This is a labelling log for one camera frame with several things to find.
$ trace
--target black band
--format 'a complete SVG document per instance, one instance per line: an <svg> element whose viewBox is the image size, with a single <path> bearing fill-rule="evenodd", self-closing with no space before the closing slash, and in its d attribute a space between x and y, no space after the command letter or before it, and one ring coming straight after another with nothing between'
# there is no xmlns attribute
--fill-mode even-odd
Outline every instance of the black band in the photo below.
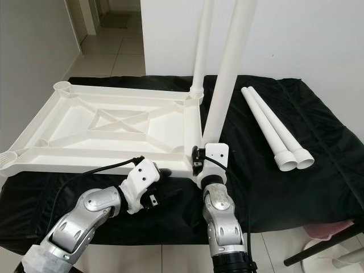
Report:
<svg viewBox="0 0 364 273"><path fill-rule="evenodd" d="M122 192L121 188L116 187L116 189L119 192L119 196L120 196L120 200L121 200L121 202L120 202L120 212L121 213L126 212L129 209L129 204L126 201L125 195Z"/></svg>
<svg viewBox="0 0 364 273"><path fill-rule="evenodd" d="M226 253L212 257L214 273L252 273L257 265L246 252Z"/></svg>
<svg viewBox="0 0 364 273"><path fill-rule="evenodd" d="M202 191L210 184L224 184L224 181L219 175L208 175L201 180Z"/></svg>

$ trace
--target white wall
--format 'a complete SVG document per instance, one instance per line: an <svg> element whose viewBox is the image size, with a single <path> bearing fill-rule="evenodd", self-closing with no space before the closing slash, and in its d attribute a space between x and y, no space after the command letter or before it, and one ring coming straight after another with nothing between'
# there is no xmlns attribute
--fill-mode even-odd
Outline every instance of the white wall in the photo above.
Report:
<svg viewBox="0 0 364 273"><path fill-rule="evenodd" d="M109 0L109 7L110 11L140 11L140 0Z"/></svg>
<svg viewBox="0 0 364 273"><path fill-rule="evenodd" d="M216 0L206 74L216 75L234 1ZM142 0L147 75L192 75L202 0ZM364 141L364 1L259 0L239 73L302 78Z"/></svg>
<svg viewBox="0 0 364 273"><path fill-rule="evenodd" d="M1 0L0 5L0 151L5 151L80 51L64 0Z"/></svg>

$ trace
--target black cloth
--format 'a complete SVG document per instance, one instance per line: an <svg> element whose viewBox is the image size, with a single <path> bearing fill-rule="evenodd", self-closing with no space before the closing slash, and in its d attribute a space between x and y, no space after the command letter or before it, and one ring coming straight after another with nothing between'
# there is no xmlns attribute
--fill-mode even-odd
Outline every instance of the black cloth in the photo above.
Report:
<svg viewBox="0 0 364 273"><path fill-rule="evenodd" d="M81 78L72 84L187 92L191 77L146 76ZM204 127L216 76L206 76L200 106ZM281 172L240 90L253 86L296 139L315 158L313 166ZM364 215L364 146L297 79L238 76L220 142L229 145L228 190L236 216L246 228L246 201L253 232L328 223ZM0 196L0 246L18 254L43 237L57 190L73 174L21 172L7 179ZM57 217L72 209L80 194L91 188L118 185L124 176L91 175L64 192ZM243 191L250 188L249 199ZM161 207L135 215L121 214L96 232L92 243L106 245L208 243L202 217L201 191L189 179L166 178L159 194Z"/></svg>

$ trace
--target pipe end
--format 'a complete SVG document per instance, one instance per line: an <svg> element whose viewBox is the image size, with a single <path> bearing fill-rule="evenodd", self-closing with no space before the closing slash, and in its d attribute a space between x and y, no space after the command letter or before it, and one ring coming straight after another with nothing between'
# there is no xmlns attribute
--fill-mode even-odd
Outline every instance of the pipe end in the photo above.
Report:
<svg viewBox="0 0 364 273"><path fill-rule="evenodd" d="M204 88L198 88L198 87L190 87L189 88L189 96L191 98L202 98L204 96Z"/></svg>
<svg viewBox="0 0 364 273"><path fill-rule="evenodd" d="M70 82L59 81L59 82L56 82L53 85L53 88L54 88L55 91L64 91L64 92L70 93L71 92L71 86L72 86L72 84Z"/></svg>
<svg viewBox="0 0 364 273"><path fill-rule="evenodd" d="M288 172L297 167L297 160L290 151L283 151L274 156L278 168L282 172Z"/></svg>
<svg viewBox="0 0 364 273"><path fill-rule="evenodd" d="M6 151L0 154L0 170L6 169L18 158L18 155L15 152L12 151Z"/></svg>
<svg viewBox="0 0 364 273"><path fill-rule="evenodd" d="M306 149L299 149L293 154L297 159L297 169L306 169L315 162L313 156Z"/></svg>

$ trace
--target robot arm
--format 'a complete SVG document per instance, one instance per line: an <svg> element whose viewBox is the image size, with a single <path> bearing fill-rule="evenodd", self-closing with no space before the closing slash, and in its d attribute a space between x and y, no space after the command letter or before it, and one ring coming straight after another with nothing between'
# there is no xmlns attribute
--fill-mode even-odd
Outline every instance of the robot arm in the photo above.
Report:
<svg viewBox="0 0 364 273"><path fill-rule="evenodd" d="M257 266L248 254L243 232L235 217L235 204L226 189L225 170L228 166L229 146L207 143L204 149L194 147L193 172L203 190L202 213L208 224L211 258L215 273L251 273Z"/></svg>
<svg viewBox="0 0 364 273"><path fill-rule="evenodd" d="M26 273L67 273L92 240L95 230L120 211L137 213L147 188L160 179L157 166L142 160L119 187L91 189L83 193L75 208L63 216L42 240L32 245L22 259ZM156 200L150 196L151 203Z"/></svg>
<svg viewBox="0 0 364 273"><path fill-rule="evenodd" d="M223 143L207 143L204 149L195 147L192 152L193 174L203 190L202 213L208 224L214 272L251 273L257 266L248 254L240 224L234 215L235 204L225 186L228 153L229 148ZM57 222L41 244L29 249L22 259L24 271L69 272L92 240L95 230L120 211L130 214L140 211L143 208L142 196L159 179L157 166L143 159L117 188L91 189L83 193L75 208ZM149 199L151 206L157 204L154 195L151 194Z"/></svg>

